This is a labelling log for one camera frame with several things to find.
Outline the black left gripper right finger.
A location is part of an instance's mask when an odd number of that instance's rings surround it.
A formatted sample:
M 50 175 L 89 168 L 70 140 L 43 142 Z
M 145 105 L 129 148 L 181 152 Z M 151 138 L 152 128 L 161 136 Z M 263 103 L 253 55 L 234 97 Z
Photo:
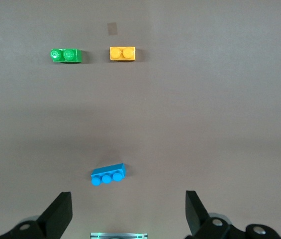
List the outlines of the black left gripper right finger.
M 212 217 L 196 191 L 186 191 L 186 220 L 191 235 L 185 239 L 281 239 L 266 225 L 250 224 L 244 231 L 220 217 Z

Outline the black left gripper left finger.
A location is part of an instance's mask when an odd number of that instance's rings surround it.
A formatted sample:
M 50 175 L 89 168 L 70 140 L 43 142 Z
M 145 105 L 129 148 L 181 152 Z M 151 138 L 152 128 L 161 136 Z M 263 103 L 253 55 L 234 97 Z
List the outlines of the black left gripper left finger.
M 60 239 L 72 218 L 71 192 L 62 192 L 38 219 L 17 224 L 0 239 Z

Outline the yellow two-stud block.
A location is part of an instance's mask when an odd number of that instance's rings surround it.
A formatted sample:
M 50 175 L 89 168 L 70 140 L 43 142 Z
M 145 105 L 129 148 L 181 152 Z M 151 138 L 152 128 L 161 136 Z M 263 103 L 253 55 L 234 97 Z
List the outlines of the yellow two-stud block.
M 109 55 L 112 61 L 135 61 L 136 48 L 134 46 L 111 46 Z

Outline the blue three-stud block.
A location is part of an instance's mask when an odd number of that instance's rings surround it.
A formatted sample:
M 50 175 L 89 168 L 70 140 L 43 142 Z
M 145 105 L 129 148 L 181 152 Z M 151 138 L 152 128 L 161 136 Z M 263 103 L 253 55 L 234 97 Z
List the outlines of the blue three-stud block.
M 110 184 L 112 181 L 120 182 L 126 176 L 124 163 L 94 169 L 91 173 L 91 183 L 94 186 Z

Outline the green two-stud block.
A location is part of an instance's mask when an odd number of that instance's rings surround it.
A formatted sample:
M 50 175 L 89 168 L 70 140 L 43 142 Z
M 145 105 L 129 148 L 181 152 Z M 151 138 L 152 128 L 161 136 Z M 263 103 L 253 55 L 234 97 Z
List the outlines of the green two-stud block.
M 53 62 L 82 63 L 82 52 L 76 48 L 51 49 L 50 57 Z

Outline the brown tape patch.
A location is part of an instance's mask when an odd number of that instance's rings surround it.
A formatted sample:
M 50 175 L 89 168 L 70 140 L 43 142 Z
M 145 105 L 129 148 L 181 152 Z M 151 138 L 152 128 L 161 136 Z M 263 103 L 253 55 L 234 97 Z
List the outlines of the brown tape patch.
M 116 22 L 111 22 L 107 24 L 107 30 L 108 30 L 108 35 L 117 35 L 117 23 Z

